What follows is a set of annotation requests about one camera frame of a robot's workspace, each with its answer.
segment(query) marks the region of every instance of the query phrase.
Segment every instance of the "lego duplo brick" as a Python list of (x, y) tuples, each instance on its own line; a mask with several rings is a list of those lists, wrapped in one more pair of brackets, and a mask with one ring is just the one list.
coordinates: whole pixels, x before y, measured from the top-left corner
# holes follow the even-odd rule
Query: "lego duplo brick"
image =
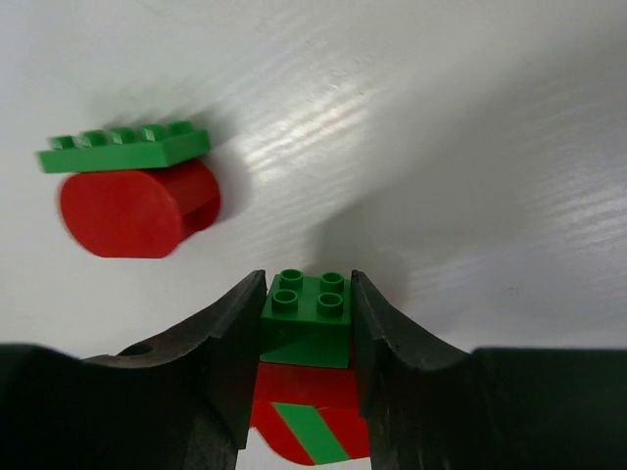
[(370, 456), (368, 426), (357, 408), (318, 408), (317, 412), (351, 458)]
[(217, 180), (198, 160), (73, 174), (59, 195), (74, 239), (104, 258), (163, 258), (211, 226), (220, 205)]
[(316, 465), (351, 459), (313, 406), (272, 405)]
[(350, 345), (349, 280), (298, 269), (274, 277), (262, 312), (262, 361), (347, 368)]
[(357, 410), (355, 366), (338, 369), (260, 362), (255, 400)]
[(299, 465), (315, 465), (315, 462), (272, 403), (255, 401), (251, 416), (251, 428), (257, 428), (270, 448), (286, 460)]
[(52, 150), (37, 153), (46, 173), (164, 168), (200, 157), (211, 145), (208, 132), (194, 129), (187, 120), (136, 130), (91, 130), (49, 140)]

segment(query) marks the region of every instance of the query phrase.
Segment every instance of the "diagonal green stripe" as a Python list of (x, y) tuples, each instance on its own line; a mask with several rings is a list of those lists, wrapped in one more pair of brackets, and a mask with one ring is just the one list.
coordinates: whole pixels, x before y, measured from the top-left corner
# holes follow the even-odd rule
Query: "diagonal green stripe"
[(316, 465), (351, 459), (313, 406), (272, 405)]

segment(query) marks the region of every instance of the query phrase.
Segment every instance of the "black plastic part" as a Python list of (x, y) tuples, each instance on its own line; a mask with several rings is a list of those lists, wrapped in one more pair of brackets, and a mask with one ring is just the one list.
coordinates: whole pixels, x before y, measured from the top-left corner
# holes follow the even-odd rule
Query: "black plastic part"
[(374, 470), (627, 468), (627, 352), (461, 352), (352, 277)]
[(265, 274), (117, 356), (0, 347), (3, 469), (227, 470), (248, 435)]

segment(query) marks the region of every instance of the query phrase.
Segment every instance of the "green lego plate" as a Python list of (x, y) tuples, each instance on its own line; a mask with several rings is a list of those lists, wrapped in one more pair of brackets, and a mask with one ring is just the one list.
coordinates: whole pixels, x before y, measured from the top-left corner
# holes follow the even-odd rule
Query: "green lego plate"
[(274, 277), (262, 312), (262, 361), (347, 368), (350, 346), (349, 280), (297, 269)]
[(52, 150), (38, 152), (46, 173), (165, 168), (200, 157), (210, 150), (206, 130), (184, 120), (168, 126), (92, 130), (73, 138), (50, 139)]

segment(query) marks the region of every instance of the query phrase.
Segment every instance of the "red cylinder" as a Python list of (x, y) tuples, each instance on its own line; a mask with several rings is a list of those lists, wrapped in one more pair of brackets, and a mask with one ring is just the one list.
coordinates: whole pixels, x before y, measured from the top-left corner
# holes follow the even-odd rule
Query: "red cylinder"
[(70, 176), (59, 206), (75, 240), (104, 258), (163, 258), (209, 227), (221, 197), (198, 160), (170, 168), (98, 171)]

